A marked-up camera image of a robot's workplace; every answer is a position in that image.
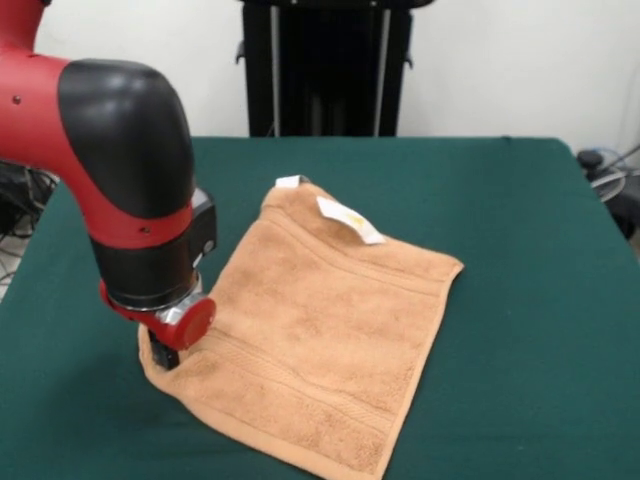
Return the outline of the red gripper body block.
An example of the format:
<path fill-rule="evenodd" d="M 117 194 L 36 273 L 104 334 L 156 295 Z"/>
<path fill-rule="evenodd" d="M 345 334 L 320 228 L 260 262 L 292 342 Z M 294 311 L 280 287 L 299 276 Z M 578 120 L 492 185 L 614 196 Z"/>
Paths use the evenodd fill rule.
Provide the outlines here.
<path fill-rule="evenodd" d="M 159 310 L 131 310 L 114 300 L 106 285 L 100 281 L 103 301 L 125 319 L 144 325 L 163 345 L 173 350 L 186 350 L 198 342 L 208 331 L 216 313 L 214 300 L 204 294 L 201 284 L 177 303 Z"/>

